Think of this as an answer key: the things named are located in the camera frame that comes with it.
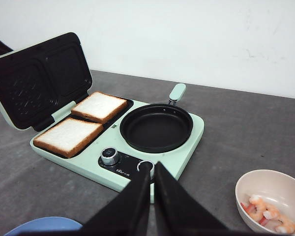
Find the open sandwich maker lid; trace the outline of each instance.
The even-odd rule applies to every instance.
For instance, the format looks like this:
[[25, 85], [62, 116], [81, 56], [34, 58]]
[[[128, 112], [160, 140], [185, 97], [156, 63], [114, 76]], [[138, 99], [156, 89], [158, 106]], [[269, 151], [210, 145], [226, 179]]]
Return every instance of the open sandwich maker lid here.
[[52, 113], [88, 96], [92, 77], [76, 34], [0, 57], [0, 103], [14, 126], [41, 131]]

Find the white wall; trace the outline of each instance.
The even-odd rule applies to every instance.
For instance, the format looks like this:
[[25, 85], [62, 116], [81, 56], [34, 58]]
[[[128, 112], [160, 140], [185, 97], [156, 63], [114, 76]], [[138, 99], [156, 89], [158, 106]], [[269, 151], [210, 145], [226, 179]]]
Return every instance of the white wall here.
[[295, 0], [0, 0], [13, 49], [68, 31], [90, 69], [295, 98]]

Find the bowl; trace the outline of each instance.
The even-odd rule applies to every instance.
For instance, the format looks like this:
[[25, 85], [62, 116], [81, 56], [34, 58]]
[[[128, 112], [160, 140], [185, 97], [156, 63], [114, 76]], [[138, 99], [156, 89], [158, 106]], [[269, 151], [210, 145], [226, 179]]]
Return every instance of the bowl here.
[[4, 236], [17, 236], [31, 232], [73, 231], [79, 230], [81, 227], [82, 225], [75, 220], [60, 216], [49, 216], [24, 223], [9, 231]]
[[295, 223], [295, 178], [273, 170], [254, 170], [239, 178], [235, 187], [236, 205], [243, 221], [255, 232], [274, 233], [278, 221], [269, 221], [265, 226], [254, 221], [240, 203], [249, 204], [251, 195], [257, 195], [276, 206], [281, 214]]

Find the white bowl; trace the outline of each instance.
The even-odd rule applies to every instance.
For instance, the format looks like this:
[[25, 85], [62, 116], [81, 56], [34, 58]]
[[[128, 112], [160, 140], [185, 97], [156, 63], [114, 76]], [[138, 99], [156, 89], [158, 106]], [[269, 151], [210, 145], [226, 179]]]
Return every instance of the white bowl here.
[[275, 205], [282, 214], [295, 223], [295, 178], [272, 170], [255, 170], [244, 174], [235, 187], [236, 205], [243, 221], [255, 232], [276, 233], [278, 222], [269, 221], [265, 226], [254, 221], [240, 203], [249, 204], [251, 195], [262, 197], [265, 202]]

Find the frying pan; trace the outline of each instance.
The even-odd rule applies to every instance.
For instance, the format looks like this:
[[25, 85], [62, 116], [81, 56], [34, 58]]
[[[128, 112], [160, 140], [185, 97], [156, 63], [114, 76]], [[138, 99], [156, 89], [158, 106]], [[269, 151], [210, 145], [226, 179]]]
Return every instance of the frying pan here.
[[170, 93], [169, 104], [149, 104], [128, 113], [120, 124], [125, 141], [136, 150], [148, 153], [167, 152], [184, 144], [190, 136], [193, 121], [175, 104], [185, 89], [185, 84], [177, 84]]

